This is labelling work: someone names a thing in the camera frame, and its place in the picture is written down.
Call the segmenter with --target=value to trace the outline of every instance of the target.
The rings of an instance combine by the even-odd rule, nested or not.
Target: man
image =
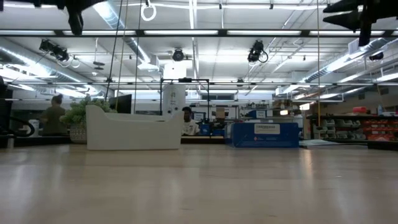
[[[194,136],[199,134],[199,125],[195,123],[194,120],[192,120],[192,110],[190,107],[186,106],[182,108],[182,111],[184,111],[184,125],[182,128],[182,134],[183,135],[188,135],[188,136]]]

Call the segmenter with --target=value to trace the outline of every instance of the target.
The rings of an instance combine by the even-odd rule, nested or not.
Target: wall
[[[359,100],[358,94],[349,96],[345,99],[344,103],[338,103],[337,105],[328,105],[324,108],[321,105],[321,114],[341,114],[341,113],[352,113],[353,108],[356,106],[365,106],[371,113],[377,113],[377,107],[383,103],[384,107],[390,107],[398,105],[398,89],[389,88],[389,94],[380,96],[376,91],[365,92],[365,99]]]

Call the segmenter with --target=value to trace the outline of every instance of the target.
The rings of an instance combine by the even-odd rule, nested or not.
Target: computer monitor
[[[109,105],[111,109],[116,110],[116,102],[118,102],[118,113],[131,114],[131,98],[131,94],[119,97],[112,97],[109,99]]]

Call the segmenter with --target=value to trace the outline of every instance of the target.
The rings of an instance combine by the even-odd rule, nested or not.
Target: woman
[[[51,107],[47,108],[41,118],[44,123],[43,136],[63,136],[67,134],[65,125],[60,117],[65,115],[65,109],[61,107],[62,95],[54,96]]]

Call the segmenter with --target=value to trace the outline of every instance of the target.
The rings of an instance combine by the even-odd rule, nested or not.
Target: wooden table surface
[[[0,151],[4,224],[396,224],[398,153],[186,145]]]

